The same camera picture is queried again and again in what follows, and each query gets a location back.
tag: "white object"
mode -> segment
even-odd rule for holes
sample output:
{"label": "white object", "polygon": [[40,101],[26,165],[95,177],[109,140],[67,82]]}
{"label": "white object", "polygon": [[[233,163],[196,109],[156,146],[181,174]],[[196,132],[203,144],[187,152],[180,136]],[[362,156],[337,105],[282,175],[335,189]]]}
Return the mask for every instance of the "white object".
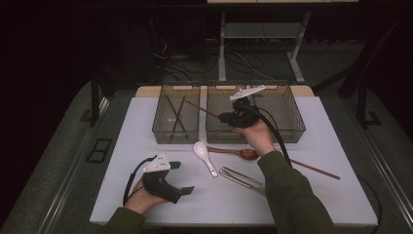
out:
{"label": "white object", "polygon": [[[321,170],[335,173],[340,180],[313,172],[300,166],[294,168],[310,182],[314,193],[324,204],[336,225],[373,226],[377,217],[357,180],[356,174],[331,126],[318,97],[296,97],[306,132],[298,143],[287,143],[291,159]],[[202,108],[207,98],[201,97]],[[179,204],[164,203],[145,214],[148,226],[269,226],[274,225],[267,198],[230,181],[224,176],[212,177],[206,166],[194,155],[194,144],[158,144],[152,133],[152,123],[158,105],[157,97],[136,97],[131,100],[122,130],[96,198],[90,221],[106,223],[118,207],[128,178],[137,164],[147,155],[167,152],[171,161],[179,161],[178,170],[170,170],[168,183],[175,187],[194,185],[189,196]],[[200,112],[199,141],[207,142],[206,114]],[[228,145],[212,144],[212,147]],[[231,148],[244,149],[246,144]],[[216,169],[223,167],[265,181],[256,161],[209,152]],[[138,182],[136,175],[133,184]]]}
{"label": "white object", "polygon": [[198,157],[200,157],[206,163],[212,176],[217,177],[218,173],[216,172],[216,169],[213,167],[213,165],[209,161],[209,156],[207,153],[207,146],[203,142],[198,141],[194,144],[194,152],[196,155],[198,155]]}
{"label": "white object", "polygon": [[165,152],[156,157],[148,166],[143,168],[144,173],[153,173],[167,170],[170,170],[170,164]]}
{"label": "white object", "polygon": [[240,89],[236,94],[234,94],[233,96],[230,96],[230,100],[236,100],[236,99],[240,99],[240,98],[244,98],[250,95],[253,95],[255,93],[258,93],[262,90],[265,90],[265,86],[261,85],[259,87],[255,87],[255,88],[250,88],[250,89]]}

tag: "metal tongs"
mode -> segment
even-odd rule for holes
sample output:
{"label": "metal tongs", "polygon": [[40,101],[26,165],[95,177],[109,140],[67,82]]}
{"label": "metal tongs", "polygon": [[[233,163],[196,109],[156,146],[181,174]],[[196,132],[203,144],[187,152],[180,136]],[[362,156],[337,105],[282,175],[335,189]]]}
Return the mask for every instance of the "metal tongs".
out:
{"label": "metal tongs", "polygon": [[[224,176],[224,177],[226,177],[226,178],[234,181],[235,183],[238,183],[238,184],[240,184],[240,185],[242,185],[242,186],[245,186],[245,187],[247,187],[247,188],[249,188],[249,189],[252,189],[252,190],[254,190],[254,191],[256,191],[256,192],[258,192],[258,193],[260,193],[260,194],[265,195],[265,184],[263,184],[263,183],[255,180],[255,179],[253,179],[253,178],[250,178],[250,177],[248,177],[248,176],[246,176],[246,175],[242,175],[242,174],[240,174],[240,173],[237,173],[237,172],[235,172],[234,170],[231,170],[231,169],[226,168],[226,167],[223,167],[222,169],[220,169],[220,170],[219,170],[219,173],[220,173],[222,176]],[[242,180],[240,180],[239,178],[236,178],[236,176],[237,176],[237,177],[240,177],[240,178],[243,178],[243,179],[245,179],[245,180],[248,180],[248,181],[252,182],[252,184],[251,184],[251,183],[247,183],[247,182],[245,182],[245,181],[242,181]]]}

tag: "white spoon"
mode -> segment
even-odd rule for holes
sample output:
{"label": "white spoon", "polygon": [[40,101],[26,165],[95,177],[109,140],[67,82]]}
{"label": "white spoon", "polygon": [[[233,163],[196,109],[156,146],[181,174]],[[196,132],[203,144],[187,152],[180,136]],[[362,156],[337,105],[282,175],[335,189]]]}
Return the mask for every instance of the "white spoon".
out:
{"label": "white spoon", "polygon": [[212,176],[217,177],[218,173],[216,172],[215,168],[213,167],[213,165],[209,161],[209,156],[207,154],[207,146],[203,142],[198,141],[194,144],[194,152],[195,152],[195,154],[198,155],[198,157],[200,157],[202,160],[204,160],[204,162],[206,163],[207,167],[209,168],[210,173],[212,174]]}

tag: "sleeve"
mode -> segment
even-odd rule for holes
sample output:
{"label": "sleeve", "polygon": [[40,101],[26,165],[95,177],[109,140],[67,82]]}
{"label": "sleeve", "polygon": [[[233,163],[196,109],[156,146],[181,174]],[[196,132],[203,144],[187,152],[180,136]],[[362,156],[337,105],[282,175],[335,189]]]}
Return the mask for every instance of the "sleeve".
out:
{"label": "sleeve", "polygon": [[310,182],[290,168],[280,152],[264,155],[258,166],[264,174],[267,201],[281,233],[337,233]]}
{"label": "sleeve", "polygon": [[126,208],[118,208],[110,220],[94,234],[141,233],[145,217]]}

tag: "hand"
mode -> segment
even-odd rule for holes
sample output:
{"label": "hand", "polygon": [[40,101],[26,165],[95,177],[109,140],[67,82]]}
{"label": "hand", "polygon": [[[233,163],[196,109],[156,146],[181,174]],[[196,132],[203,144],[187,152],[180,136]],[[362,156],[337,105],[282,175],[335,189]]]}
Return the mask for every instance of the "hand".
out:
{"label": "hand", "polygon": [[167,200],[158,196],[150,194],[143,187],[142,179],[134,186],[133,194],[125,204],[125,208],[137,212],[141,215],[145,215],[149,210],[158,204],[167,202]]}
{"label": "hand", "polygon": [[252,127],[245,129],[234,128],[234,132],[244,135],[246,141],[257,151],[259,156],[264,156],[276,150],[270,129],[262,120],[259,120]]}

